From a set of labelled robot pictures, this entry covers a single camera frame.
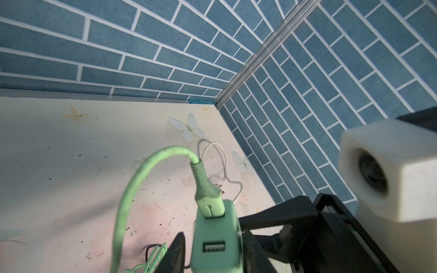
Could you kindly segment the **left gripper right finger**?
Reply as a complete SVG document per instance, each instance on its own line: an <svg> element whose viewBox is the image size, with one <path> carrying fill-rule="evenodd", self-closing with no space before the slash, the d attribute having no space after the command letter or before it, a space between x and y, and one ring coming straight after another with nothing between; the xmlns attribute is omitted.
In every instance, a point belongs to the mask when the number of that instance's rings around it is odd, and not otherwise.
<svg viewBox="0 0 437 273"><path fill-rule="evenodd" d="M250 230L242 234L244 273L276 273L276 269Z"/></svg>

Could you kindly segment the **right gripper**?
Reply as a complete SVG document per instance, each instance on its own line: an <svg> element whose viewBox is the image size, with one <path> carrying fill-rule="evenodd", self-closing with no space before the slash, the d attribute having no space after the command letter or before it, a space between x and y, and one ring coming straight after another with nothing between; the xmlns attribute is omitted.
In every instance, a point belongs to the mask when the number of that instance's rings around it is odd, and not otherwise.
<svg viewBox="0 0 437 273"><path fill-rule="evenodd" d="M296 273L396 273L397 267L335 195L298 196L239 219L271 262Z"/></svg>

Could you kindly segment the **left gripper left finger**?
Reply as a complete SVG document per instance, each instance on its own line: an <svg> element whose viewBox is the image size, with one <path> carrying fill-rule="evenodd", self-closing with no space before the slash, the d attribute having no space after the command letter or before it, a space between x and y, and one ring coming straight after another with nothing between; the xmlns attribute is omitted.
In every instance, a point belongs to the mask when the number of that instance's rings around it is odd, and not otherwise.
<svg viewBox="0 0 437 273"><path fill-rule="evenodd" d="M154 273L184 273L185 235L179 232L159 262Z"/></svg>

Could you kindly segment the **green charger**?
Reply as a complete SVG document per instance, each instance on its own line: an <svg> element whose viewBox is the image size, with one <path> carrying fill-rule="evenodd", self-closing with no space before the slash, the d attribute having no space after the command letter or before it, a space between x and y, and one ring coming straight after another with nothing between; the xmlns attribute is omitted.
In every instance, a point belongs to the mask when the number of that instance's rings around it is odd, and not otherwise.
<svg viewBox="0 0 437 273"><path fill-rule="evenodd" d="M242 230L236 207L224 200L222 217L205 218L198 210L191 251L194 273L242 273Z"/></svg>

